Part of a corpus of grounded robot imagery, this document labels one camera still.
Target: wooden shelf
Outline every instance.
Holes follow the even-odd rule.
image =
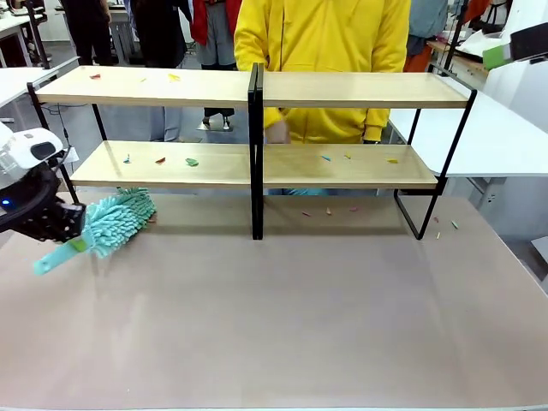
[[[130,164],[123,161],[129,155]],[[156,164],[166,158],[163,164]],[[200,164],[189,167],[186,158]],[[147,188],[249,188],[246,145],[104,141],[72,175],[74,185]]]
[[[389,159],[397,160],[397,164],[390,163]],[[265,188],[427,189],[435,188],[437,182],[410,146],[292,144],[265,147]]]
[[[265,72],[265,107],[456,109],[467,101],[429,73]]]
[[[237,71],[82,66],[36,93],[42,103],[247,108],[248,87]]]

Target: gray jacket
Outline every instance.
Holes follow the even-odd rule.
[[[440,34],[447,21],[447,0],[413,0],[409,35],[429,39]]]

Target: yellow hoodie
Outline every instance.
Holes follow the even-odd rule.
[[[243,0],[235,31],[240,70],[401,72],[411,0]],[[285,117],[293,142],[379,141],[388,110],[265,110]]]

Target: teal microfiber duster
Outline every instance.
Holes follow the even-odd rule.
[[[85,251],[96,253],[101,259],[111,255],[145,227],[155,211],[145,188],[118,188],[117,195],[87,207],[81,236],[34,263],[34,273],[44,275]]]

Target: colored debris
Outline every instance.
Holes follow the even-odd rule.
[[[198,160],[194,160],[193,158],[187,158],[187,166],[189,167],[196,167],[198,164]]]

